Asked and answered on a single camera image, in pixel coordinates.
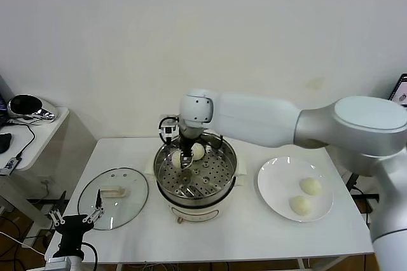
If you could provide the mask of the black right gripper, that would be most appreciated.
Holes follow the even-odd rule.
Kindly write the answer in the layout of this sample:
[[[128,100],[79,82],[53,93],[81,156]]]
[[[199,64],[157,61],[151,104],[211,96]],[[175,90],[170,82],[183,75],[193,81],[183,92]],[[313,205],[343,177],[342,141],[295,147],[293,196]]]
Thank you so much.
[[[193,145],[198,141],[201,134],[204,132],[202,128],[193,128],[185,125],[179,127],[179,146],[181,149],[180,166],[188,168],[193,163]]]

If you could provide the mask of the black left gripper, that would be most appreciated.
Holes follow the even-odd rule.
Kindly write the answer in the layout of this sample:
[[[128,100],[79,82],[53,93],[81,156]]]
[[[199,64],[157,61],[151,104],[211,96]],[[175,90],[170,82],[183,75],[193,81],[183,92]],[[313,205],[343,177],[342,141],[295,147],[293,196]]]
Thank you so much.
[[[59,209],[50,210],[48,215],[52,219],[56,231],[62,236],[59,250],[52,257],[76,256],[78,258],[84,258],[85,254],[81,250],[83,236],[94,228],[94,223],[96,223],[103,214],[104,208],[102,207],[100,190],[97,192],[93,211],[87,216],[81,214],[62,217]]]

